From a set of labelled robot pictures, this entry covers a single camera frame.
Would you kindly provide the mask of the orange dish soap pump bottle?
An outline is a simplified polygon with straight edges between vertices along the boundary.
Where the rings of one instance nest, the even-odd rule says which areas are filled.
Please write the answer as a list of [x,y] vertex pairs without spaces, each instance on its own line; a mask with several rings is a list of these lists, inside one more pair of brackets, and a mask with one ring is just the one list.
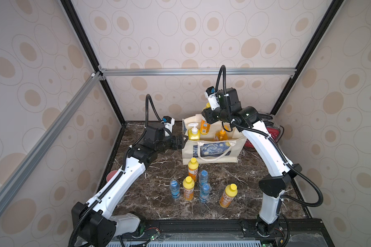
[[228,140],[227,131],[225,131],[224,129],[218,131],[215,134],[214,140],[215,141],[226,141],[226,140]]

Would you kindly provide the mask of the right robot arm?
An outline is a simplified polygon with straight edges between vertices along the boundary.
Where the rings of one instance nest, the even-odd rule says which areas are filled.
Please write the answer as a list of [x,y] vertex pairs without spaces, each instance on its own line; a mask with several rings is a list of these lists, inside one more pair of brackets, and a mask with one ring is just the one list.
[[[300,205],[318,207],[322,205],[324,196],[318,186],[301,173],[299,164],[294,164],[281,151],[271,137],[258,111],[251,106],[243,108],[236,89],[227,88],[226,67],[222,65],[218,72],[215,87],[207,88],[206,97],[210,108],[202,111],[207,123],[228,123],[229,128],[237,129],[253,145],[264,161],[268,175],[259,181],[263,192],[262,207],[257,217],[257,232],[262,237],[268,237],[278,226],[280,209],[283,199],[287,198]],[[285,194],[288,184],[299,176],[316,191],[318,200],[314,203],[304,202]]]

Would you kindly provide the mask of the yellow cap juice bottle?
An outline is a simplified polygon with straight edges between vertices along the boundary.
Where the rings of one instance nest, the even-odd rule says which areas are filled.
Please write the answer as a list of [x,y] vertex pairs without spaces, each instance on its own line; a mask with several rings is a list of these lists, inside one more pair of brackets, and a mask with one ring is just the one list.
[[187,176],[183,180],[183,196],[187,201],[191,201],[194,197],[195,182],[191,176]]
[[207,135],[210,130],[210,124],[207,123],[205,117],[202,115],[200,133],[201,135]]
[[188,162],[188,176],[190,176],[194,182],[197,181],[199,163],[195,157],[191,158]]
[[238,187],[236,184],[232,183],[226,186],[221,198],[220,206],[223,208],[229,207],[235,196],[238,194]]

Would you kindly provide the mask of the cream starry night shopping bag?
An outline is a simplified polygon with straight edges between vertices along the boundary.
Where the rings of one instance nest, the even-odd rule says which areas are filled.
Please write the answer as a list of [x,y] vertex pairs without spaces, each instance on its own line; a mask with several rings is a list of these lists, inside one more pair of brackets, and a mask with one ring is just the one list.
[[208,134],[201,135],[199,140],[189,139],[182,149],[182,162],[188,164],[196,158],[199,164],[236,163],[246,142],[246,137],[234,129],[228,133],[228,140],[215,141],[215,134],[222,130],[222,122],[210,126]]

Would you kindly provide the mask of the yellow dish soap pump bottle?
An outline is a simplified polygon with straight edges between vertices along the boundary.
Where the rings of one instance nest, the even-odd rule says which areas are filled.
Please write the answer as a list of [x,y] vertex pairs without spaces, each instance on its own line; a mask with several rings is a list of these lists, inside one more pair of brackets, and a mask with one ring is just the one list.
[[200,140],[200,130],[198,128],[198,123],[197,122],[192,122],[188,124],[188,138],[191,141],[199,141]]

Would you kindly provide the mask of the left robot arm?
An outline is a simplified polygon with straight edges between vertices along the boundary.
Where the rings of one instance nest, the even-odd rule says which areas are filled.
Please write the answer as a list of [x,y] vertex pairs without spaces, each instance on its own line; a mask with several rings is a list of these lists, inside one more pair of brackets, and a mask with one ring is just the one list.
[[76,203],[72,208],[73,231],[68,245],[76,245],[78,237],[85,246],[105,247],[112,238],[135,232],[141,219],[134,214],[114,216],[113,212],[133,185],[159,153],[166,150],[181,150],[188,137],[174,135],[174,118],[159,117],[157,122],[149,122],[150,108],[154,108],[150,95],[145,100],[145,124],[141,137],[130,145],[124,154],[122,168],[86,203]]

